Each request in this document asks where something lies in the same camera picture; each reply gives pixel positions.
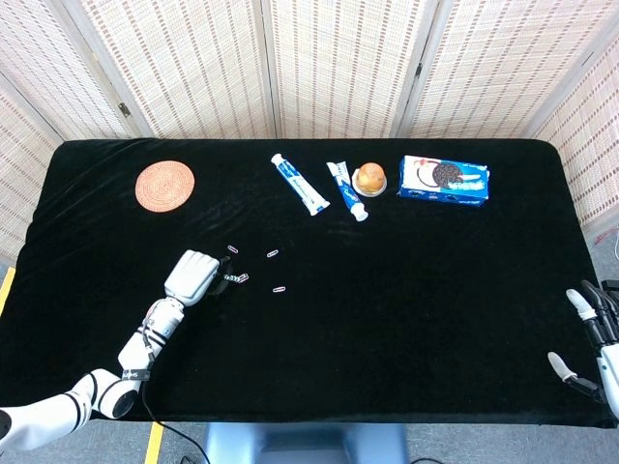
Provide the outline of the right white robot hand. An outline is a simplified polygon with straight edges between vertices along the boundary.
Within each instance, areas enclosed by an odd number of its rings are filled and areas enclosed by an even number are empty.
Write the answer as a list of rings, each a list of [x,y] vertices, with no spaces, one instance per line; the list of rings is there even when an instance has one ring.
[[[568,289],[566,296],[584,325],[602,383],[596,384],[570,370],[555,352],[548,352],[547,359],[564,384],[606,405],[618,420],[618,290],[606,291],[586,279],[581,281],[581,288],[581,292]]]

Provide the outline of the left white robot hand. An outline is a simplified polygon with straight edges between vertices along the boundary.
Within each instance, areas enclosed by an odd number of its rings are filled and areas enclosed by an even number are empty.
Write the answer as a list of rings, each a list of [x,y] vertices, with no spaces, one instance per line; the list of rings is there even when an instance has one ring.
[[[217,259],[199,251],[187,250],[164,282],[164,293],[184,306],[193,306],[203,297],[223,293],[229,285],[224,276],[231,272],[229,256]]]

